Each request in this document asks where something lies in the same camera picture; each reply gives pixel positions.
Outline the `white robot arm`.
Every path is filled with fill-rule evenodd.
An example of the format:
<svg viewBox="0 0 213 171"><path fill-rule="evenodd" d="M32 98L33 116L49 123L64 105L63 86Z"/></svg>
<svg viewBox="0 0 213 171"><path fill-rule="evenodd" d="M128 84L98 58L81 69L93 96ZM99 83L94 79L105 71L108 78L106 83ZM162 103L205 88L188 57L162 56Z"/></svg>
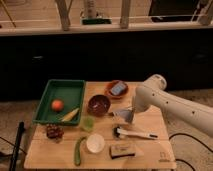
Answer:
<svg viewBox="0 0 213 171"><path fill-rule="evenodd" d="M139 83L132 97L133 111L145 112L151 105L156 106L213 138L213 107L169 94L166 87L166 79L159 74Z"/></svg>

